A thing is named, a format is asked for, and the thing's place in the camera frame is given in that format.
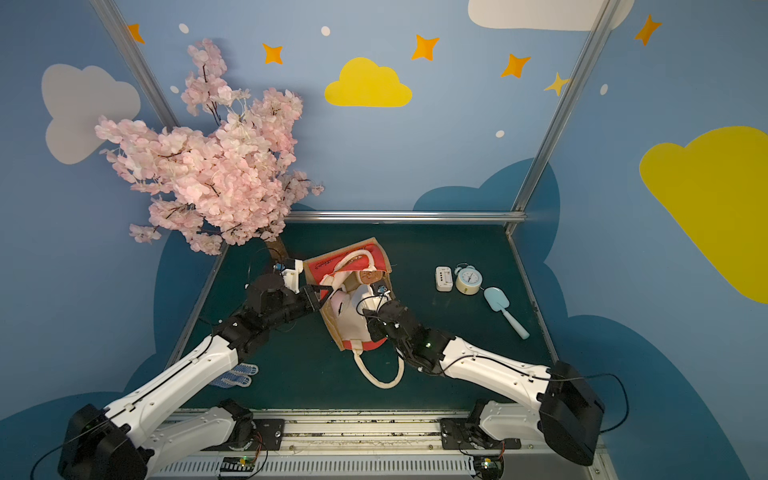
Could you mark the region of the orange cartoon alarm clock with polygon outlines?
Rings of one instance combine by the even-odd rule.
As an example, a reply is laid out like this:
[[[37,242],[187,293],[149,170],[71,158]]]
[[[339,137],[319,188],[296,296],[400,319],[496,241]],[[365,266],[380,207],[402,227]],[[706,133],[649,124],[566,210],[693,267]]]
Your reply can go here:
[[[372,285],[384,278],[384,271],[381,270],[361,270],[357,272],[358,281],[361,284]]]

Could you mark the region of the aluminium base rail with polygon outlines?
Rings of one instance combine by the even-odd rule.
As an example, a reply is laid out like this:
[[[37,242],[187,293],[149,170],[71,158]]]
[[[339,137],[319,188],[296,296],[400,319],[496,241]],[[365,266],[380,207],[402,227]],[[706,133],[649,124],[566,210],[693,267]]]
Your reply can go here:
[[[211,447],[157,479],[615,479],[607,449],[573,464],[523,437],[461,444],[462,410],[256,410],[250,450]]]

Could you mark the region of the light blue plastic spoon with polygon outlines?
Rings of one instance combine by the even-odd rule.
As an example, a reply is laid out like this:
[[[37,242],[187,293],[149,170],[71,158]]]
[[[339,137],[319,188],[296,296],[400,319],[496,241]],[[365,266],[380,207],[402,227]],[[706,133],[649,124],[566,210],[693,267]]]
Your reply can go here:
[[[484,289],[483,295],[490,308],[494,312],[500,312],[522,340],[527,340],[530,337],[528,330],[508,311],[510,302],[501,289],[487,287]]]

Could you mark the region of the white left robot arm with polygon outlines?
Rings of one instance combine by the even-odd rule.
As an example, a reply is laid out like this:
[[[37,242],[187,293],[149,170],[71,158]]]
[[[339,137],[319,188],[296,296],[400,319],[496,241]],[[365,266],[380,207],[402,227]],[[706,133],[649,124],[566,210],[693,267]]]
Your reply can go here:
[[[258,277],[247,299],[186,356],[158,376],[98,409],[88,404],[69,421],[58,462],[64,479],[147,479],[188,455],[228,441],[250,413],[233,403],[170,427],[164,421],[222,374],[249,359],[271,330],[320,310],[333,288],[290,289],[282,275]]]

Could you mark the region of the pink cherry blossom tree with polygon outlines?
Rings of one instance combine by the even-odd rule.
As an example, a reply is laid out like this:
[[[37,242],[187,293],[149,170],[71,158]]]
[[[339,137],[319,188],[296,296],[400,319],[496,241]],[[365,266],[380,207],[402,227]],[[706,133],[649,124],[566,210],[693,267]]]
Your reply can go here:
[[[130,236],[152,243],[163,231],[180,233],[190,249],[217,256],[224,245],[252,239],[273,242],[285,228],[294,204],[324,188],[294,169],[295,123],[303,101],[270,88],[253,99],[232,88],[220,48],[203,39],[188,48],[196,67],[181,95],[188,112],[208,112],[216,128],[189,127],[160,132],[139,120],[100,117],[98,138],[111,143],[103,155],[132,190],[151,198],[145,225]]]

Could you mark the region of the red burlap canvas bag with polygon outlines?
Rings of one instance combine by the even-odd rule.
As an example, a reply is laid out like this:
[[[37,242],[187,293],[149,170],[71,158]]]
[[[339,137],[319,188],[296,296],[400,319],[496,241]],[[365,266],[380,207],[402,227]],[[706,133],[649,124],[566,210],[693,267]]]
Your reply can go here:
[[[384,278],[372,285],[361,284],[357,272],[361,270],[384,271]],[[363,308],[371,308],[374,302],[378,305],[385,303],[382,298],[373,294],[373,289],[385,285],[392,291],[390,274],[392,272],[389,258],[374,237],[353,243],[332,252],[310,258],[304,262],[306,282],[310,285],[332,286],[334,292],[342,290],[350,295],[349,304],[340,317],[335,318],[330,307],[330,299],[320,310],[328,332],[337,347],[342,351],[350,351],[353,359],[363,376],[380,389],[396,387],[405,372],[405,362],[397,360],[397,374],[394,379],[384,382],[376,378],[366,367],[362,355],[382,346],[386,340],[372,341],[367,331]]]

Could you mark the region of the pink round alarm clock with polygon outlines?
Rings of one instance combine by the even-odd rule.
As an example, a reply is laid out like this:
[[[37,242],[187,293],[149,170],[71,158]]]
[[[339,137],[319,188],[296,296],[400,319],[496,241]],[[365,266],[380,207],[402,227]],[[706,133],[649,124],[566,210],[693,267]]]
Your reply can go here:
[[[349,304],[350,295],[342,290],[337,290],[330,298],[330,307],[335,318],[341,316],[344,309]]]

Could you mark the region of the blue twin-bell alarm clock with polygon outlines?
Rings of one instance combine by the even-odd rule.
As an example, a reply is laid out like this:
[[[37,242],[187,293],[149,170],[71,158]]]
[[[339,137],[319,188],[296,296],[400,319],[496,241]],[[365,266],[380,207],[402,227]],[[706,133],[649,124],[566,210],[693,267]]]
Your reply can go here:
[[[481,290],[483,276],[473,265],[458,264],[454,270],[454,275],[456,290],[461,294],[472,296]]]

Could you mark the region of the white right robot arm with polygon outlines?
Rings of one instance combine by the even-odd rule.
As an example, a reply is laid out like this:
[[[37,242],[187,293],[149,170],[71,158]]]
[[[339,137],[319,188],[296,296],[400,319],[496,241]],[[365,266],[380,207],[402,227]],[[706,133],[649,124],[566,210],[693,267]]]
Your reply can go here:
[[[477,426],[496,441],[535,434],[564,459],[593,464],[605,405],[573,366],[515,361],[483,350],[461,337],[426,328],[400,301],[371,297],[357,307],[372,338],[392,343],[402,363],[430,376],[463,380],[493,391],[525,409],[505,420],[502,406],[481,407]]]

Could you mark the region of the blue dotted work glove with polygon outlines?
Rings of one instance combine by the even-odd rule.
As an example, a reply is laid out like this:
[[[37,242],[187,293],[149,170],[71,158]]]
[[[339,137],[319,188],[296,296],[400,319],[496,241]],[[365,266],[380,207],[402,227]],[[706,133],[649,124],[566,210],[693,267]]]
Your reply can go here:
[[[247,388],[252,384],[253,377],[258,373],[259,368],[257,365],[241,363],[219,375],[210,383],[210,386],[221,389]]]

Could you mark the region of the white rectangular alarm clock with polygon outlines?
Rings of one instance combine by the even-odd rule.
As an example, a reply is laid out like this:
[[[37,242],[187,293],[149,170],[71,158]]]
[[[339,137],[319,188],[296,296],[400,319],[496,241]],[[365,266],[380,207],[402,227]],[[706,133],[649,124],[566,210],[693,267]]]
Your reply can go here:
[[[454,287],[453,271],[447,266],[435,268],[435,288],[438,292],[450,292]]]

